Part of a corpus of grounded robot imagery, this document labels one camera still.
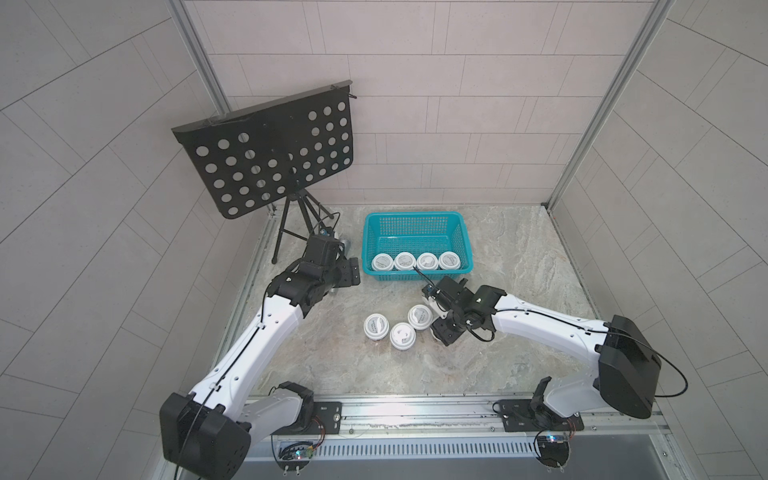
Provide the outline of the teal plastic basket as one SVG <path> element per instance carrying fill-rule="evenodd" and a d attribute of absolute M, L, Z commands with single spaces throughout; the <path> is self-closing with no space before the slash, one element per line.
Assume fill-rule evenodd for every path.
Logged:
<path fill-rule="evenodd" d="M 427 277 L 439 281 L 444 276 L 457 279 L 474 268 L 472 247 L 463 216 L 455 211 L 374 212 L 364 223 L 360 265 L 365 274 L 378 281 L 420 281 L 416 271 L 376 271 L 373 261 L 378 254 L 394 258 L 402 252 L 414 256 L 435 256 L 450 251 L 458 255 L 460 266 L 453 270 L 424 270 Z"/>

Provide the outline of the yogurt cup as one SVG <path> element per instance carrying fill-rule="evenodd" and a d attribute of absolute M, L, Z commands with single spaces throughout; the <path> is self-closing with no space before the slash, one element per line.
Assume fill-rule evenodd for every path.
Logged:
<path fill-rule="evenodd" d="M 443 252 L 438 257 L 438 263 L 442 270 L 459 270 L 462 265 L 460 256 L 453 251 Z"/>
<path fill-rule="evenodd" d="M 417 257 L 416 266 L 420 270 L 434 271 L 440 268 L 439 258 L 430 252 L 424 252 Z"/>
<path fill-rule="evenodd" d="M 427 305 L 417 304 L 409 309 L 407 321 L 416 331 L 424 331 L 433 323 L 434 312 Z"/>
<path fill-rule="evenodd" d="M 394 268 L 394 259 L 389 254 L 379 253 L 372 259 L 371 267 L 376 272 L 391 271 Z"/>
<path fill-rule="evenodd" d="M 409 323 L 400 322 L 390 329 L 389 339 L 395 349 L 406 351 L 412 348 L 416 342 L 416 330 Z"/>
<path fill-rule="evenodd" d="M 394 267 L 398 271 L 409 271 L 416 265 L 416 257 L 410 252 L 400 252 L 394 258 Z"/>
<path fill-rule="evenodd" d="M 390 323 L 383 314 L 373 313 L 364 320 L 363 328 L 368 339 L 380 341 L 388 336 Z"/>

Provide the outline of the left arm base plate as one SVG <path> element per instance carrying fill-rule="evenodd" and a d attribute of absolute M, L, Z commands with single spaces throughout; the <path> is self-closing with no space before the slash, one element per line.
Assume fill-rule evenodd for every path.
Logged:
<path fill-rule="evenodd" d="M 340 431 L 342 402 L 317 402 L 301 407 L 295 433 L 319 436 L 336 435 Z"/>

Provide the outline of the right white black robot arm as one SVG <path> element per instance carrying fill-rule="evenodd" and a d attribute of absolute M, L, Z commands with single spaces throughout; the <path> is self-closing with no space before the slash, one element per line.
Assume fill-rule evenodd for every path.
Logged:
<path fill-rule="evenodd" d="M 586 410 L 611 407 L 647 419 L 655 403 L 662 358 L 636 324 L 616 316 L 609 322 L 583 319 L 525 302 L 488 285 L 471 291 L 448 276 L 429 282 L 422 294 L 436 310 L 430 329 L 445 346 L 462 334 L 512 334 L 564 352 L 583 364 L 566 378 L 539 381 L 525 414 L 541 428 Z"/>

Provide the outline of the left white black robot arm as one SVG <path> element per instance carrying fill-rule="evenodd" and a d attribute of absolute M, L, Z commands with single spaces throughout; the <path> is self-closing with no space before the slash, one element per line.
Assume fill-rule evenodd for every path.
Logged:
<path fill-rule="evenodd" d="M 164 458 L 202 479 L 230 479 L 250 446 L 275 432 L 305 430 L 313 422 L 314 394 L 280 384 L 246 413 L 246 400 L 280 345 L 334 289 L 360 283 L 359 261 L 344 241 L 313 235 L 303 255 L 274 277 L 245 331 L 188 394 L 172 393 L 160 408 Z"/>

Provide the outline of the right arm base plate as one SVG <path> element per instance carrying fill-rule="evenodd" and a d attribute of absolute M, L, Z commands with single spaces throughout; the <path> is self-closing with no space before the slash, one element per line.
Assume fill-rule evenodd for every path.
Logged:
<path fill-rule="evenodd" d="M 530 399 L 502 399 L 493 403 L 492 410 L 502 419 L 504 431 L 532 432 L 555 431 L 575 433 L 584 430 L 584 422 L 578 414 L 561 417 L 546 406 L 533 408 Z"/>

